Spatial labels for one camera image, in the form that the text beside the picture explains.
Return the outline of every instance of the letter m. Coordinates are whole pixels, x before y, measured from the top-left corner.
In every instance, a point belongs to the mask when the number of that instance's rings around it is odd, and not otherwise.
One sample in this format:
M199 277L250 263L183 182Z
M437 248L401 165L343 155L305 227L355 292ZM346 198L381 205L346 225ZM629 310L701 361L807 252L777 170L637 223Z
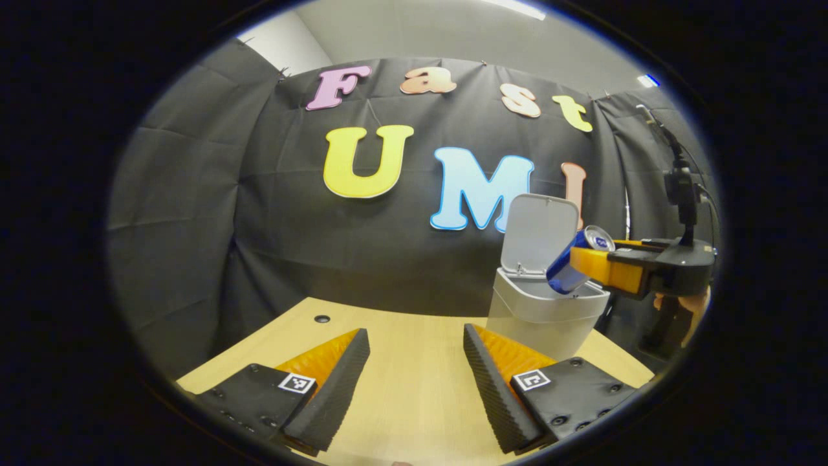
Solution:
M505 232L509 204L518 194L529 192L529 175L535 169L532 161L507 155L500 160L492 178L487 180L474 154L467 149L439 148L434 151L434 157L443 163L443 191L440 210L431 216L431 226L439 230L463 230L469 224L469 219L461 212L464 197L480 230L489 224L498 204L503 201L494 227Z

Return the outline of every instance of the blue soda can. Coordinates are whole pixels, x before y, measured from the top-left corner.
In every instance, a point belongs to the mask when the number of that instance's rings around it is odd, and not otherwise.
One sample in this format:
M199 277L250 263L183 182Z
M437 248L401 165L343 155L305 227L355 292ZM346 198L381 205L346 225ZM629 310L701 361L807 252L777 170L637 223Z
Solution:
M560 294L569 294L590 279L569 265L570 249L573 247L612 252L615 250L615 243L606 231L595 225L586 226L575 233L572 242L546 269L549 286Z

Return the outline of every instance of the white trash can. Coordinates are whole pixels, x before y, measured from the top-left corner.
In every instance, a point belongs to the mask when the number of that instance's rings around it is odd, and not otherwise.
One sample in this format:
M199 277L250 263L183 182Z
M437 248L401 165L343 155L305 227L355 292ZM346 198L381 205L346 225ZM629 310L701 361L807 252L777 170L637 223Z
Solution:
M521 194L509 206L486 328L562 361L573 357L606 307L609 292L589 281L559 294L546 268L575 237L578 207Z

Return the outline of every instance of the human hand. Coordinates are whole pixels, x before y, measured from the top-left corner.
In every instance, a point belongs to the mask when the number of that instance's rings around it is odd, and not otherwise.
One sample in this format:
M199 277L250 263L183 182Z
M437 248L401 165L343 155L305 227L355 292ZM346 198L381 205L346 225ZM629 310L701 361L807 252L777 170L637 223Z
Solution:
M661 310L663 300L664 294L656 293L656 299L652 302L653 307ZM693 336L693 333L696 332L696 327L698 327L702 316L705 315L708 306L710 306L710 287L708 286L707 290L705 290L703 294L697 294L696 296L679 296L678 303L680 306L693 313L693 318L690 321L690 329L687 331L687 335L684 336L684 339L681 340L681 347L684 347L687 345L687 342L690 341L690 337Z

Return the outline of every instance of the table surface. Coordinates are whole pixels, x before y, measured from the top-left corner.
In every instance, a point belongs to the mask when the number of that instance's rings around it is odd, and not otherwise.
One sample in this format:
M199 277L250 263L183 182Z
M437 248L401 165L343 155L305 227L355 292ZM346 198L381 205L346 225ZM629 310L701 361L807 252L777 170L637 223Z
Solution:
M316 322L319 314L330 321ZM465 323L485 327L486 318L393 313L306 298L178 383L199 394L247 364L275 367L331 338L366 328L371 355L339 431L316 461L382 466L394 461L414 466L508 463L516 456L500 451L466 361ZM653 377L595 330L576 356L635 388Z

